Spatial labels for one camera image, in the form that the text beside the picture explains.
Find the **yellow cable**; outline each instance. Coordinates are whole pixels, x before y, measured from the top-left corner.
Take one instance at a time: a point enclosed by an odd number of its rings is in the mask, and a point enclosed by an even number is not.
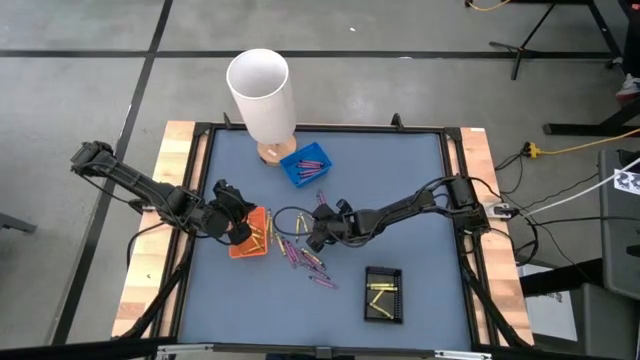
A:
[[[468,4],[472,9],[474,9],[474,10],[487,12],[487,11],[495,10],[495,9],[499,8],[500,6],[502,6],[502,5],[509,3],[510,1],[511,1],[511,0],[505,0],[505,1],[501,2],[500,4],[495,5],[495,6],[492,6],[492,7],[490,7],[490,8],[481,8],[481,7],[478,7],[478,6],[474,5],[471,1],[469,1],[467,4]]]
[[[629,131],[628,133],[626,133],[626,134],[622,134],[622,135],[620,135],[620,136],[616,136],[616,137],[612,137],[612,138],[608,138],[608,139],[604,139],[604,140],[598,140],[598,141],[590,142],[590,143],[587,143],[587,144],[583,144],[583,145],[579,145],[579,146],[570,147],[570,148],[567,148],[567,149],[556,150],[556,151],[544,151],[544,150],[540,150],[538,153],[539,153],[539,154],[542,154],[542,155],[558,155],[558,154],[564,154],[564,153],[568,153],[568,152],[571,152],[571,151],[576,151],[576,150],[584,149],[584,148],[587,148],[587,147],[589,147],[589,146],[599,145],[599,144],[604,144],[604,143],[609,142],[609,141],[620,140],[620,139],[622,139],[622,138],[625,138],[625,137],[627,137],[627,136],[633,135],[633,134],[638,133],[638,132],[640,132],[640,129],[636,129],[636,130],[633,130],[633,131]]]

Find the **concrete floor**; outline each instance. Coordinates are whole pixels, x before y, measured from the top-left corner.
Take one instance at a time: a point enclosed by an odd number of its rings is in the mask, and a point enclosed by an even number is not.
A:
[[[161,0],[0,2],[0,49],[147,49]],[[614,1],[599,1],[622,44],[625,18]],[[311,50],[491,51],[489,40],[519,44],[544,12],[508,5],[472,12],[462,0],[175,0],[160,48],[250,47]],[[606,51],[586,7],[558,6],[531,48]],[[97,191],[68,172],[82,141],[112,144],[126,117],[142,59],[0,58],[0,211],[38,224],[25,236],[0,232],[0,347],[48,341]],[[152,173],[167,120],[239,120],[224,81],[230,59],[158,59],[146,88],[125,161]],[[547,137],[546,122],[596,123],[614,112],[623,79],[594,61],[526,61],[518,81],[510,61],[290,59],[300,123],[387,124],[399,112],[408,125],[487,129],[494,162],[524,141],[558,149],[592,139]],[[637,149],[637,140],[611,147]],[[513,196],[539,199],[595,173],[598,149],[526,160]],[[517,166],[499,174],[501,188]],[[599,212],[590,194],[538,220]],[[139,217],[112,203],[70,341],[107,339],[125,277],[125,248]],[[552,231],[574,261],[600,255],[597,223]],[[530,240],[510,223],[517,244]],[[546,234],[539,259],[565,265]]]

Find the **black tray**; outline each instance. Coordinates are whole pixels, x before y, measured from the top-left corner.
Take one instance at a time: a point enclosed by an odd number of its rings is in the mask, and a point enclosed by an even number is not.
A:
[[[390,319],[378,310],[369,306],[369,303],[378,295],[378,290],[370,290],[367,284],[372,283],[392,283],[398,288],[395,292],[384,292],[376,305],[386,310],[393,316]],[[402,324],[402,270],[389,269],[375,266],[367,266],[364,284],[364,320],[374,322],[385,322]]]

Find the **blue plastic container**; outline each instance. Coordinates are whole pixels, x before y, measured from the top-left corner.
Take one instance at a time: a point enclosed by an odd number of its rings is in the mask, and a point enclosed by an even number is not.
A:
[[[300,160],[319,161],[324,163],[324,167],[322,168],[322,170],[318,171],[312,176],[301,179],[298,173],[309,169],[299,168],[297,165],[298,161]],[[327,171],[329,171],[329,169],[333,166],[333,164],[331,163],[331,160],[329,160],[327,154],[322,151],[320,145],[314,142],[280,160],[280,166],[282,166],[284,171],[287,173],[287,176],[289,177],[289,180],[291,180],[293,185],[301,188],[312,182],[313,180],[319,178],[320,176],[326,174]]]

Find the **white cylinder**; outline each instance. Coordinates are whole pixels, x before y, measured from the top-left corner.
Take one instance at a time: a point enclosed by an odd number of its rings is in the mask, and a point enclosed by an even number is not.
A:
[[[296,128],[289,66],[275,51],[253,49],[227,68],[227,84],[249,134],[261,144],[286,142]]]

